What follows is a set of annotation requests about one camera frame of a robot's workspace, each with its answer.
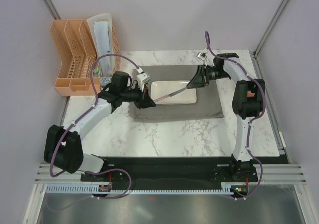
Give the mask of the white rectangular plate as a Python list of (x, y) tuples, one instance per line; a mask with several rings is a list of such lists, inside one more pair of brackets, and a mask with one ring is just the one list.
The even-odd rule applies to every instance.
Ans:
[(196, 89), (187, 89), (189, 80), (154, 81), (150, 97), (156, 105), (188, 105), (197, 102)]

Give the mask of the black knife pink handle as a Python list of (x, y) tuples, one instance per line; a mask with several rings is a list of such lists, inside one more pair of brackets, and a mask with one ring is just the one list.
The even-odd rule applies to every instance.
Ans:
[(175, 91), (175, 92), (172, 92), (172, 93), (170, 93), (170, 94), (164, 95), (164, 96), (162, 96), (162, 97), (160, 97), (160, 98), (158, 98), (158, 99), (155, 99), (154, 102), (157, 103), (157, 102), (159, 102), (159, 101), (161, 101), (161, 100), (164, 100), (164, 99), (166, 99), (166, 98), (168, 98), (168, 97), (173, 97), (173, 96), (175, 96), (175, 95), (178, 95), (178, 94), (180, 94), (181, 92), (185, 91), (186, 89), (187, 89), (187, 88), (184, 87), (184, 88), (179, 89), (179, 90), (177, 90), (177, 91)]

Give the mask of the grey scalloped placemat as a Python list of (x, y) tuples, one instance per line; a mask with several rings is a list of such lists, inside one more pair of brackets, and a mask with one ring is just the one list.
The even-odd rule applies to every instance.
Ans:
[[(158, 65), (143, 66), (142, 69), (151, 77), (151, 81), (190, 80), (196, 73), (196, 65)], [(194, 104), (157, 105), (154, 108), (138, 109), (129, 104), (129, 115), (135, 119), (172, 120), (223, 118), (222, 105), (215, 81), (208, 87), (196, 89), (197, 101)]]

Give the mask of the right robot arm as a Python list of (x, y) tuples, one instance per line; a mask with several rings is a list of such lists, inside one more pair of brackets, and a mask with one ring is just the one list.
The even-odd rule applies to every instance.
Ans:
[(265, 82), (252, 78), (239, 63), (236, 53), (222, 53), (215, 56), (213, 66), (199, 65), (186, 87), (203, 88), (207, 87), (210, 81), (224, 78), (235, 84), (232, 110), (237, 117), (237, 137), (232, 153), (235, 164), (228, 168), (228, 175), (232, 180), (240, 181), (246, 176), (246, 169), (242, 164), (247, 165), (253, 159), (253, 122), (265, 113)]

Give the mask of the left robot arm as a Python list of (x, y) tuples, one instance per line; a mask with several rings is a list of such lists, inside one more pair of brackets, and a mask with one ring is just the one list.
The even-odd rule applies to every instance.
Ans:
[(95, 102), (83, 114), (65, 126), (52, 125), (47, 133), (44, 161), (47, 162), (51, 177), (56, 177), (53, 168), (73, 174), (77, 171), (92, 173), (99, 181), (109, 177), (109, 168), (100, 157), (83, 152), (85, 136), (104, 118), (112, 114), (122, 103), (134, 103), (139, 109), (155, 107), (149, 96), (150, 76), (139, 71), (134, 87), (128, 85), (132, 78), (128, 73), (115, 72)]

